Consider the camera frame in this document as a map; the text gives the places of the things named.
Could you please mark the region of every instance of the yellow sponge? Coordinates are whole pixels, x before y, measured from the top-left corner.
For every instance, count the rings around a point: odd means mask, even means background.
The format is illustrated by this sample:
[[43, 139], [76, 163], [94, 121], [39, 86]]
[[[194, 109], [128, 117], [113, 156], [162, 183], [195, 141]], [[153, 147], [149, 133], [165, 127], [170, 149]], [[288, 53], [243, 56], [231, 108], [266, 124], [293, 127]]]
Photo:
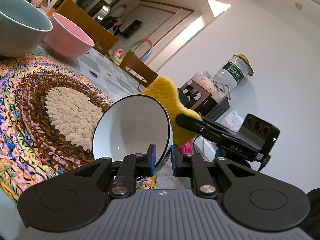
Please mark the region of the yellow sponge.
[[179, 100], [179, 94], [174, 83], [166, 77], [157, 77], [142, 93], [158, 100], [166, 109], [173, 131], [173, 143], [182, 146], [197, 134], [176, 124], [178, 114], [186, 114], [197, 120], [202, 120], [195, 111], [187, 109]]

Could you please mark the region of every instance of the blue gripper pad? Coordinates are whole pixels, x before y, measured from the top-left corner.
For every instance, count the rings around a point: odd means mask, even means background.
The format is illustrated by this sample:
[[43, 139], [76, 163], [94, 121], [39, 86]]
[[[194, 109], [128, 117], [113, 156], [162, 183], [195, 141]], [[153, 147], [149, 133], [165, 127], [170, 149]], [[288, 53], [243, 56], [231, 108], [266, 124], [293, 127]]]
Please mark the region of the blue gripper pad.
[[171, 164], [172, 164], [172, 172], [173, 175], [176, 176], [177, 174], [177, 162], [176, 162], [176, 155], [173, 148], [173, 145], [171, 146]]
[[150, 164], [150, 174], [153, 176], [155, 174], [155, 168], [156, 168], [156, 146], [153, 148], [153, 151], [151, 153], [151, 164]]

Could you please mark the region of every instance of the pink bowl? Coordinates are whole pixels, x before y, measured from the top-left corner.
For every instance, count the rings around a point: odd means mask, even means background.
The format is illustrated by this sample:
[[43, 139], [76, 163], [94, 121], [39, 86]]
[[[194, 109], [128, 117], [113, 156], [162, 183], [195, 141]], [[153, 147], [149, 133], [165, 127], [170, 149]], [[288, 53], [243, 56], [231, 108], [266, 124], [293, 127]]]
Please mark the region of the pink bowl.
[[45, 38], [47, 49], [58, 57], [77, 58], [88, 52], [93, 40], [77, 25], [58, 13], [50, 17], [53, 30]]

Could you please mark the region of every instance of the crocheted placemat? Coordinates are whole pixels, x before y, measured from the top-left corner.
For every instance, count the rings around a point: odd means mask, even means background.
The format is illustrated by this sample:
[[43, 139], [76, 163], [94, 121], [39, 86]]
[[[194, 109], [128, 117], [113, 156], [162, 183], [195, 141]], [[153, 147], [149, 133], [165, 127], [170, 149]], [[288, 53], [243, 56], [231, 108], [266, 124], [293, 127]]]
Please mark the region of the crocheted placemat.
[[52, 124], [46, 93], [67, 87], [85, 94], [104, 113], [108, 96], [71, 68], [25, 55], [0, 60], [0, 185], [15, 201], [38, 182], [93, 160]]

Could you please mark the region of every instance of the pink toy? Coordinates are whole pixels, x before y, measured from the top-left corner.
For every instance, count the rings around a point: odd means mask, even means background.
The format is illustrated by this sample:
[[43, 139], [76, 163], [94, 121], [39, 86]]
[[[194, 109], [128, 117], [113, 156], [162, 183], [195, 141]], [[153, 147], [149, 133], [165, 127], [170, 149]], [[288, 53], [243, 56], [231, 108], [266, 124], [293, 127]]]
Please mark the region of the pink toy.
[[116, 52], [112, 53], [113, 56], [117, 56], [118, 58], [121, 58], [122, 54], [123, 54], [123, 49], [118, 49]]
[[179, 147], [181, 154], [192, 153], [192, 140], [188, 141], [185, 145]]
[[53, 30], [45, 38], [47, 49], [58, 57], [77, 58], [88, 52], [93, 40], [66, 17], [53, 13]]

